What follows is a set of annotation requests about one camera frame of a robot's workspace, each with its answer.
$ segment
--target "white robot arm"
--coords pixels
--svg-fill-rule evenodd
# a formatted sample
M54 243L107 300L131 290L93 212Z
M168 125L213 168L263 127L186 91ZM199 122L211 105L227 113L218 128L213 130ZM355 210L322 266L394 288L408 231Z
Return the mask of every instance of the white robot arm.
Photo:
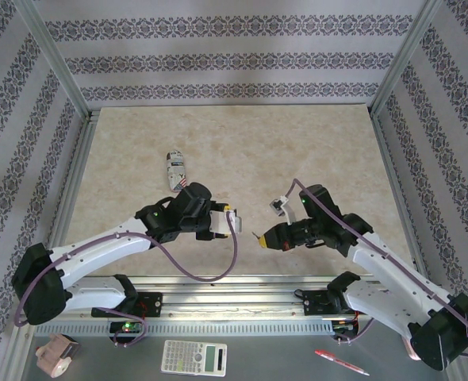
M316 300L305 305L326 306L336 314L359 311L410 340L416 354L430 367L443 370L468 347L468 296L450 295L396 256L360 216L342 215L321 185L300 192L309 218L295 221L286 196L274 200L272 209L287 217L259 238L264 248L290 250L326 245L364 267L383 286L361 280L349 271L334 279Z
M241 230L241 219L229 205L211 200L211 193L191 183L176 198L145 206L135 217L84 241L47 250L35 244L26 250L12 279L24 303L28 323L42 324L64 311L103 307L130 311L137 292L125 275L83 278L115 260L175 240L180 233L195 233L202 241L226 238ZM45 269L40 280L34 280Z

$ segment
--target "damask wallpaper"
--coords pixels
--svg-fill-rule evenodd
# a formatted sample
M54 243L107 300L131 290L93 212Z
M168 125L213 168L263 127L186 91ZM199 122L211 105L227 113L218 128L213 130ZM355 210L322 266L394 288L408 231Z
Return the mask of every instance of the damask wallpaper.
M98 109L369 102L424 0L35 4Z
M0 0L0 364L12 274L28 246L48 239L81 125L19 13Z
M432 280L468 294L468 1L439 8L378 115Z

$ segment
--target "white calculator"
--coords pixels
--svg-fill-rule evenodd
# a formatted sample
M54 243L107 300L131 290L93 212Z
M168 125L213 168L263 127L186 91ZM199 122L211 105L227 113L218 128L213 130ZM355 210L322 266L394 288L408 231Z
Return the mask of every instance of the white calculator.
M166 340L163 346L163 373L224 377L226 365L226 344Z

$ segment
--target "beige tabletop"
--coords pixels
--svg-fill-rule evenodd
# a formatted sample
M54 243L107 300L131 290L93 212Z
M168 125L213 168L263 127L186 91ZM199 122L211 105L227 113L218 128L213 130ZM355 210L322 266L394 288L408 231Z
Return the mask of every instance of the beige tabletop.
M166 154L182 152L190 182L207 186L218 202L243 218L233 274L338 275L362 268L329 248L276 252L251 232L283 222L269 208L292 178L320 183L343 214L370 223L402 258L411 261L366 106L194 106L103 108L91 145L67 243L112 229L143 206L171 193ZM306 217L297 191L291 205ZM217 275L230 264L232 241L196 241L182 234L166 244L197 275ZM152 249L95 274L180 274Z

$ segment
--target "pen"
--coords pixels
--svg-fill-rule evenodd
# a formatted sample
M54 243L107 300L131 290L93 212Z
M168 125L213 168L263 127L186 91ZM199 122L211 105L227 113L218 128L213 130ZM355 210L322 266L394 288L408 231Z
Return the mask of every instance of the pen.
M325 359L327 359L329 361L332 361L334 363L342 365L343 367L349 368L351 371L356 371L358 373L361 373L362 375L370 375L364 369L356 367L355 365L352 365L352 364L348 363L347 361L337 359L335 355L333 355L332 353L330 353L328 351L319 351L319 350L317 350L317 351L315 351L315 353L317 355L319 355L320 357L324 357Z

